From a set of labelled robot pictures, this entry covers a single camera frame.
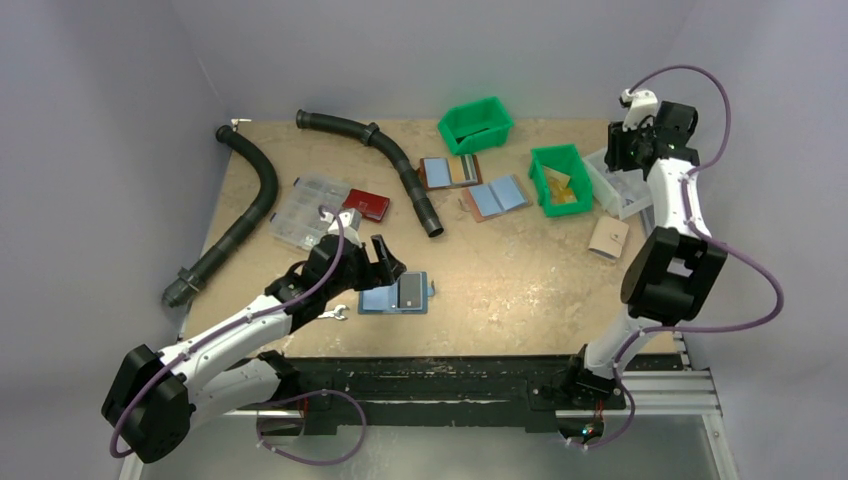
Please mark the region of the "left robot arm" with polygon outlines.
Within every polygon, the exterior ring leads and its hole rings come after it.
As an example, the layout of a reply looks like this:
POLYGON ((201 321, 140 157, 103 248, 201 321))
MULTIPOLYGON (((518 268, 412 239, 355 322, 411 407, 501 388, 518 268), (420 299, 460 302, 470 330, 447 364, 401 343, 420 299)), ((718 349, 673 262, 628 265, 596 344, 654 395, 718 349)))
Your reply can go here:
POLYGON ((113 428, 110 455, 153 463, 210 417, 250 405, 307 402, 311 393, 282 355, 248 355, 317 319, 348 290, 394 284, 406 265, 382 236, 371 242, 374 261, 359 241, 327 234, 306 259, 217 326, 159 351, 142 344, 128 352, 101 407, 113 428))

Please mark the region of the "dark grey card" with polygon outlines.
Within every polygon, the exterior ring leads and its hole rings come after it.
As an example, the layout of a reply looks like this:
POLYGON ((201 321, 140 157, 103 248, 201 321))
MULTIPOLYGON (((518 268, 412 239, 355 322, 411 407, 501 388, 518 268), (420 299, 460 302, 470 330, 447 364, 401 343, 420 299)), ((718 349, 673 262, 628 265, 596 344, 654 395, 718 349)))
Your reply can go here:
POLYGON ((402 312, 423 312, 425 305, 426 274, 404 273, 397 282, 396 308, 402 312))

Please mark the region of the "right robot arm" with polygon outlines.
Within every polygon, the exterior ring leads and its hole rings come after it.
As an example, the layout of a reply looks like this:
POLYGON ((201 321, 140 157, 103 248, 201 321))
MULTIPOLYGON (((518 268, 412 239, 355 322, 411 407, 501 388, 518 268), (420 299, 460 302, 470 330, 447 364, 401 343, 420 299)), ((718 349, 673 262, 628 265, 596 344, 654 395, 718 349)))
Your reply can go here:
POLYGON ((661 101, 639 121, 608 128, 604 163, 611 172, 640 172, 656 225, 624 275, 618 319, 572 359, 561 386, 577 401, 610 398, 618 375, 654 336, 698 315, 726 262, 703 238, 693 172, 700 158, 687 145, 697 123, 694 107, 661 101))

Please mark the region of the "blue leather card holder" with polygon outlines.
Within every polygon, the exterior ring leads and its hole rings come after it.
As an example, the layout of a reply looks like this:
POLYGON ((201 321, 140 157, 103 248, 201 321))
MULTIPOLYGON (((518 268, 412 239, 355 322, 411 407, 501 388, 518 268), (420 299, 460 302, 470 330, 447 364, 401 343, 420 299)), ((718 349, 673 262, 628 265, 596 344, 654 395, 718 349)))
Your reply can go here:
POLYGON ((389 315, 389 314, 426 314, 428 302, 435 295, 435 283, 429 279, 426 272, 425 305, 423 312, 402 312, 396 308, 397 282, 391 286, 379 287, 359 293, 357 313, 360 315, 389 315))

